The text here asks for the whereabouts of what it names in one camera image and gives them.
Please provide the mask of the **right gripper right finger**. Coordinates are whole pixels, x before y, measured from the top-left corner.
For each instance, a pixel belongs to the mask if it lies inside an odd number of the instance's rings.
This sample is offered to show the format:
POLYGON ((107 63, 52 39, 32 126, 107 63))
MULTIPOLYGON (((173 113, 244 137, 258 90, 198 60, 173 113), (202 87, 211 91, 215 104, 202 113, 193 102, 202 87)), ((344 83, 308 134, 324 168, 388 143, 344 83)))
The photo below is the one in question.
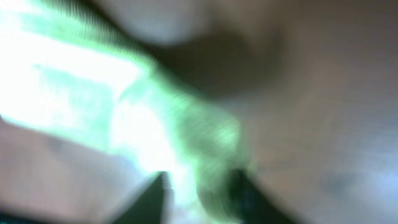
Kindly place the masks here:
POLYGON ((234 214, 243 224, 295 224, 295 220, 277 208, 243 170, 232 171, 228 196, 234 214))

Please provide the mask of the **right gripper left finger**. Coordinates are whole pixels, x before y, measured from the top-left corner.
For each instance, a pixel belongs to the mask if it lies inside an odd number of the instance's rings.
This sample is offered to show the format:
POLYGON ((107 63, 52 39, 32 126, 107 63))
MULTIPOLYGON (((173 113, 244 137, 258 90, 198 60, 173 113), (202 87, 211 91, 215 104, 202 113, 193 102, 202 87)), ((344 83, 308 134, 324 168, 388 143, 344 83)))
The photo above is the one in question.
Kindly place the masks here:
POLYGON ((159 172, 136 201, 111 224, 162 224, 168 175, 159 172))

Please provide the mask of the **light green microfiber cloth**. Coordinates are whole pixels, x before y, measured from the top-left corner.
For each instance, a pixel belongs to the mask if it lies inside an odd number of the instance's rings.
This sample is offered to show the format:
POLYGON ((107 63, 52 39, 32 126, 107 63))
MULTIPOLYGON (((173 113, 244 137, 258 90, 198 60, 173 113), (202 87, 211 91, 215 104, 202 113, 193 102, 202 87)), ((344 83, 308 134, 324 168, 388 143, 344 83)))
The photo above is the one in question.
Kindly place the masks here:
POLYGON ((178 82, 83 1, 1 2, 1 116, 170 174, 176 201, 238 223, 239 121, 178 82))

